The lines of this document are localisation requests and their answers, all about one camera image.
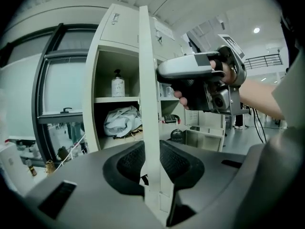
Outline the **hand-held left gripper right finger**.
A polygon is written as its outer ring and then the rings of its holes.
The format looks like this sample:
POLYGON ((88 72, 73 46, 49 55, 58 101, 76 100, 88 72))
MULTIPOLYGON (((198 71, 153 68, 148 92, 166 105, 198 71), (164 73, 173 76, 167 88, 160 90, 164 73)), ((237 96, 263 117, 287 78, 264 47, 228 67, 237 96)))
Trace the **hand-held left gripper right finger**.
POLYGON ((166 226, 172 227, 210 205, 231 183, 245 160, 236 155, 160 141, 160 162, 173 183, 166 226))

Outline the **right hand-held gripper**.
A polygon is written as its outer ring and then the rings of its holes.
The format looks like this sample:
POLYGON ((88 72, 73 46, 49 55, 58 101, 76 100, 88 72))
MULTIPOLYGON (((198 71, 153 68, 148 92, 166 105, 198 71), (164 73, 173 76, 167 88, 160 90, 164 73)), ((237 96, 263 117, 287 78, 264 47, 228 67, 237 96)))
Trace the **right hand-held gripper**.
POLYGON ((247 110, 241 107, 239 88, 246 80, 247 72, 244 65, 245 53, 228 34, 220 34, 222 45, 216 51, 184 55, 162 62, 156 69, 157 80, 160 83, 177 83, 179 91, 188 100, 192 111, 209 111, 210 90, 219 91, 228 88, 231 113, 243 115, 247 110), (231 84, 222 82, 224 71, 215 71, 210 60, 220 60, 234 70, 235 81, 231 84))

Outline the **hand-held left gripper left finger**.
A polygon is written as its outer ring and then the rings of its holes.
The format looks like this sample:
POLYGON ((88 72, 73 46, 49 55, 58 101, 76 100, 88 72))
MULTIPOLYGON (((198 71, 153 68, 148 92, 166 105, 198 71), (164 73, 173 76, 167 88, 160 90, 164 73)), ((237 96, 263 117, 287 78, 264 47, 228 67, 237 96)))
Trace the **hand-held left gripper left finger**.
POLYGON ((144 143, 127 143, 69 161, 26 195, 56 229, 145 229, 140 174, 144 143))

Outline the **cabinet door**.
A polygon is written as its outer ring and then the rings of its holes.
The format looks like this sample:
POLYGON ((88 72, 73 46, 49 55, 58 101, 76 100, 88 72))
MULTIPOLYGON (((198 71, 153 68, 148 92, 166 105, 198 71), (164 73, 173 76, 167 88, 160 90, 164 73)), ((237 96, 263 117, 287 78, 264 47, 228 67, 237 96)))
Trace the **cabinet door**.
POLYGON ((156 60, 147 6, 139 8, 139 75, 140 101, 145 144, 145 164, 149 185, 145 188, 145 204, 166 226, 173 201, 173 183, 160 162, 160 133, 157 103, 156 60))

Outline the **white metal locker cabinet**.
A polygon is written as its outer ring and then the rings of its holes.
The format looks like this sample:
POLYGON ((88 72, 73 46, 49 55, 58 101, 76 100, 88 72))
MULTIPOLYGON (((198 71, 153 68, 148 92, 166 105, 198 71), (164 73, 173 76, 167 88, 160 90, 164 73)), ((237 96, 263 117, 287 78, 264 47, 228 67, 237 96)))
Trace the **white metal locker cabinet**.
MULTIPOLYGON (((101 22, 94 34, 86 60, 87 82, 85 84, 84 98, 82 102, 83 121, 86 130, 86 138, 89 144, 89 150, 91 152, 95 152, 104 148, 117 146, 120 144, 125 144, 128 142, 143 140, 143 130, 139 134, 132 135, 130 137, 122 137, 122 138, 113 138, 110 136, 106 136, 104 133, 103 123, 109 111, 134 104, 141 113, 141 101, 139 95, 138 97, 131 97, 131 98, 111 96, 106 98, 100 98, 99 102, 95 102, 95 95, 94 95, 95 72, 98 62, 99 51, 101 49, 100 37, 103 30, 103 26, 101 25, 101 22)), ((186 36, 179 36, 179 37, 182 37, 189 42, 186 36)), ((175 123, 166 124, 164 122, 164 118, 159 117, 160 139, 163 140, 169 139, 171 132, 175 128, 176 128, 175 123)))

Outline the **person's right forearm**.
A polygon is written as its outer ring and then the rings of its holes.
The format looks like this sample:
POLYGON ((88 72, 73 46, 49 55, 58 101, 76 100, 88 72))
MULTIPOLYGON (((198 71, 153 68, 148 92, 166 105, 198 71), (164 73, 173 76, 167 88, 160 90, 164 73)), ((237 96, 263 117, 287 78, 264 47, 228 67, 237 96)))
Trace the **person's right forearm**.
POLYGON ((284 120, 279 105, 272 96, 274 85, 267 85, 246 79, 239 88, 240 100, 243 104, 277 120, 284 120))

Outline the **person's right hand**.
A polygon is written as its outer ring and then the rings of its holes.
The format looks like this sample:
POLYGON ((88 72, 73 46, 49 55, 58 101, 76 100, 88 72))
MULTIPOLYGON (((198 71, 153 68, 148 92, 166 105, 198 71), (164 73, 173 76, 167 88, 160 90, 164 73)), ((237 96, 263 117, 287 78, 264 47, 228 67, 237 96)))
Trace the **person's right hand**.
MULTIPOLYGON (((211 67, 216 70, 222 70, 225 73, 224 78, 222 78, 222 82, 231 84, 235 81, 235 72, 233 69, 229 67, 225 62, 221 62, 220 60, 210 60, 211 67)), ((183 96, 183 94, 177 89, 174 90, 174 97, 179 99, 180 104, 186 109, 189 110, 188 100, 183 96)))

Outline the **white paper notice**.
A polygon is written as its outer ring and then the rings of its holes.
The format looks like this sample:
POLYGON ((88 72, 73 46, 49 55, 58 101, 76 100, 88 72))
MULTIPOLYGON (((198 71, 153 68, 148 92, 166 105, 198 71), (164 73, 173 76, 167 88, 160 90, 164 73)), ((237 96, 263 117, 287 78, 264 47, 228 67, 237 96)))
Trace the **white paper notice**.
POLYGON ((159 21, 155 20, 154 26, 157 31, 161 32, 162 34, 166 35, 167 37, 171 38, 172 40, 175 40, 173 31, 171 29, 169 29, 168 27, 166 27, 165 25, 163 25, 159 21))

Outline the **black flat device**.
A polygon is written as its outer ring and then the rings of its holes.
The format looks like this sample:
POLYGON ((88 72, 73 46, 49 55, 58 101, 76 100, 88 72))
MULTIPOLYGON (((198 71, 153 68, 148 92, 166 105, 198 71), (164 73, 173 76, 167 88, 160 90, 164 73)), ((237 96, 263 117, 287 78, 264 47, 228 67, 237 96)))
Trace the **black flat device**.
POLYGON ((163 118, 166 124, 179 123, 180 121, 179 116, 175 114, 165 114, 163 118))

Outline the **golden jar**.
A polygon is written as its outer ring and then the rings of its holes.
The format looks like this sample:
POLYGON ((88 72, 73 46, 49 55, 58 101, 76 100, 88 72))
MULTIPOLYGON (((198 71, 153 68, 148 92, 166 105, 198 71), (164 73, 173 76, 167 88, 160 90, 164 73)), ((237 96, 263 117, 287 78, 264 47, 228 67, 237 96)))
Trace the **golden jar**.
POLYGON ((54 162, 52 160, 48 160, 45 164, 45 172, 46 172, 47 176, 50 176, 55 171, 56 171, 56 167, 55 167, 54 162))

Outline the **clear pump bottle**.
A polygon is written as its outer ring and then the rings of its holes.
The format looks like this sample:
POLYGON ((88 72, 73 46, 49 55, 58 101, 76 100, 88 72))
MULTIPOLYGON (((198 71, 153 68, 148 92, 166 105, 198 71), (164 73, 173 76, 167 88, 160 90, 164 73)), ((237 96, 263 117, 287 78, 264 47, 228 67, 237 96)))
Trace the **clear pump bottle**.
POLYGON ((112 97, 125 97, 125 81, 121 77, 121 70, 114 71, 115 77, 112 79, 112 97))

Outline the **brown glass bottle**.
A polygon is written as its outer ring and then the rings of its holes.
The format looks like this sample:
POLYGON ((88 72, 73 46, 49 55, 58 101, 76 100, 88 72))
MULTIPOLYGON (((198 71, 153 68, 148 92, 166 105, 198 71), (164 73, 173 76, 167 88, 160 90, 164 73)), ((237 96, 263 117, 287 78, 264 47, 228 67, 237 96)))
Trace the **brown glass bottle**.
POLYGON ((27 167, 29 168, 29 171, 31 172, 31 175, 33 177, 35 177, 37 175, 37 172, 36 172, 36 170, 35 170, 35 168, 32 164, 32 161, 30 159, 26 158, 25 163, 26 163, 27 167))

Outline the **white cloth bundle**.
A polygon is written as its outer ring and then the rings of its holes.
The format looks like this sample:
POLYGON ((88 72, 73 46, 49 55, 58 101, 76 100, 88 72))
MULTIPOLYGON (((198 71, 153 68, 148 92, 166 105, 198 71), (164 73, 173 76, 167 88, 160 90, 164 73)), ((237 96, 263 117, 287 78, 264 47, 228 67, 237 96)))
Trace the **white cloth bundle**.
POLYGON ((134 106, 109 111, 103 128, 107 136, 124 137, 142 125, 141 114, 134 106))

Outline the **black metal railing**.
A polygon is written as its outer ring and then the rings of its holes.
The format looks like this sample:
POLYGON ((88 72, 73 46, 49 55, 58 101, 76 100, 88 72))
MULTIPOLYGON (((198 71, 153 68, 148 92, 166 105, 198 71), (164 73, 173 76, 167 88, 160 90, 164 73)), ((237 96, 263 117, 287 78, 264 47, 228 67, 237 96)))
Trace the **black metal railing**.
POLYGON ((246 69, 256 69, 262 67, 271 67, 283 65, 280 54, 263 55, 245 60, 244 65, 246 69))

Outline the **black framed window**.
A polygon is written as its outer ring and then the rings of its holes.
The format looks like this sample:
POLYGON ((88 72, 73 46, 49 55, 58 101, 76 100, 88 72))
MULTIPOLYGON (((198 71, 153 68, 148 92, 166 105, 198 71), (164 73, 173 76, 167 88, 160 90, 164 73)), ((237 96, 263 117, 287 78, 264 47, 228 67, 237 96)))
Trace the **black framed window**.
POLYGON ((47 125, 42 123, 40 117, 42 116, 42 95, 43 85, 46 76, 46 59, 45 55, 51 54, 57 51, 64 35, 67 32, 81 32, 89 31, 95 32, 97 30, 97 24, 63 24, 60 23, 57 26, 48 27, 46 29, 40 29, 31 33, 30 35, 36 39, 41 36, 49 35, 44 46, 41 57, 38 62, 37 70, 34 77, 32 98, 31 98, 31 115, 34 136, 38 145, 39 152, 42 157, 42 161, 39 161, 39 165, 44 165, 47 161, 51 160, 55 164, 58 164, 55 151, 51 147, 51 138, 48 134, 47 125))

